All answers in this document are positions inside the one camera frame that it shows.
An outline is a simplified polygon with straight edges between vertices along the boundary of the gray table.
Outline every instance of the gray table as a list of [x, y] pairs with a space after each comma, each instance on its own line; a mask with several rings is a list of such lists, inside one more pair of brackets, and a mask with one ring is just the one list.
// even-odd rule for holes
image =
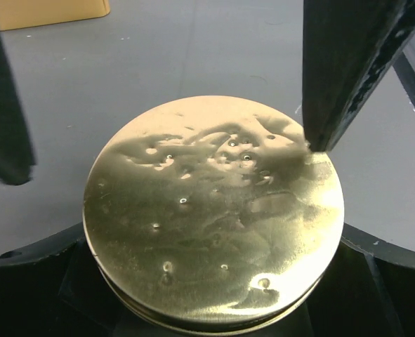
[[[302, 1], [111, 0], [105, 18], [4, 32], [38, 166], [0, 185], [0, 253], [81, 221], [95, 156], [140, 113], [191, 95], [301, 121]], [[345, 219], [415, 250], [415, 112], [389, 71], [331, 153]]]

